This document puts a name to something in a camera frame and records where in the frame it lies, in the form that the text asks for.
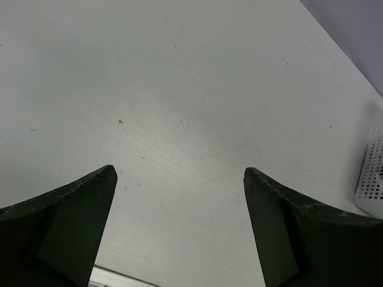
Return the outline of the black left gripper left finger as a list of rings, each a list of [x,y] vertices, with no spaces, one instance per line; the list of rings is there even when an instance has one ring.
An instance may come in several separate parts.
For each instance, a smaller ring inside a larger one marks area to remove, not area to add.
[[[87,286],[117,185],[106,165],[1,209],[1,286]]]

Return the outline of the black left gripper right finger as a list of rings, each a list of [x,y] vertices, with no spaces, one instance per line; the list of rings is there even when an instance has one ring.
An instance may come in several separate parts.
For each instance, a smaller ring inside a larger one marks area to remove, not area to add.
[[[244,191],[266,286],[381,286],[382,221],[285,187],[256,168]]]

